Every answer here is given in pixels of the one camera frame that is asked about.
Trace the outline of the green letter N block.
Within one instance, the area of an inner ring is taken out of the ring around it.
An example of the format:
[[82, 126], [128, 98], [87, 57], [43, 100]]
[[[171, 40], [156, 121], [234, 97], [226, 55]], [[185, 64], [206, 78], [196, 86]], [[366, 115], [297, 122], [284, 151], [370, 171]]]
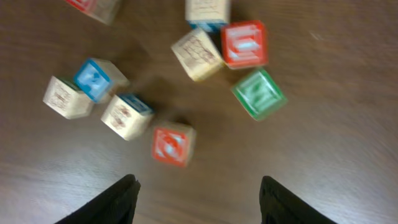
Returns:
[[287, 102], [283, 92], [262, 67], [257, 67], [240, 79], [231, 87], [231, 91], [256, 121], [263, 120]]

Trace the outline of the blue number 2 block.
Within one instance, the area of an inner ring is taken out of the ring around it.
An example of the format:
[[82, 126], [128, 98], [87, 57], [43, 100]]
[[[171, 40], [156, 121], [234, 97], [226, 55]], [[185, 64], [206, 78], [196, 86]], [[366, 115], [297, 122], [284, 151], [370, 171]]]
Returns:
[[88, 58], [73, 79], [95, 103], [104, 103], [115, 88], [130, 84], [115, 64], [100, 58]]

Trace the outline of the cream block with red side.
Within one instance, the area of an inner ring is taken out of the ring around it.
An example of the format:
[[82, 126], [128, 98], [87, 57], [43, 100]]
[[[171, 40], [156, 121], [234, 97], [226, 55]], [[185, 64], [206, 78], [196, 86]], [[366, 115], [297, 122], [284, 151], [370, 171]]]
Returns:
[[52, 76], [43, 102], [66, 119], [86, 117], [94, 102], [71, 80]]

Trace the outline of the red letter O block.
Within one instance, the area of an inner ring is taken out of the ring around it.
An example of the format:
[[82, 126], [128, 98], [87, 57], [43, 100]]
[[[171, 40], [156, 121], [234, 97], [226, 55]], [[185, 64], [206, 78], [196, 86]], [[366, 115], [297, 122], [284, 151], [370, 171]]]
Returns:
[[186, 167], [190, 162], [197, 132], [183, 123], [166, 122], [154, 128], [152, 157], [160, 162]]

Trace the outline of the cream block with blue side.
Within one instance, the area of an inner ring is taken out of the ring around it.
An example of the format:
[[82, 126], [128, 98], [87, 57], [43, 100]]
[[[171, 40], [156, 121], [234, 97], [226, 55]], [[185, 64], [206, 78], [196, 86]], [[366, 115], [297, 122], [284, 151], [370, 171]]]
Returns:
[[130, 141], [148, 127], [154, 110], [132, 93], [114, 95], [101, 120], [124, 140]]

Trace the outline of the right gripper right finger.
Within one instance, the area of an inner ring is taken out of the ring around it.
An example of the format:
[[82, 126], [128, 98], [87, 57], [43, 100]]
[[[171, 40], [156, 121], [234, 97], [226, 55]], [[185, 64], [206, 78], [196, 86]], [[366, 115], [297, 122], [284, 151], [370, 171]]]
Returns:
[[270, 176], [259, 191], [262, 224], [336, 224]]

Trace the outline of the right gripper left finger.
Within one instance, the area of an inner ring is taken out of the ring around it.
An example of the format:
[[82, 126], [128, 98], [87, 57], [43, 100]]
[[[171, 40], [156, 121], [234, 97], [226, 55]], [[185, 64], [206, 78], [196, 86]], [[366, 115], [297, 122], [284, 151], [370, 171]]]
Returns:
[[132, 224], [140, 187], [134, 175], [125, 175], [56, 224]]

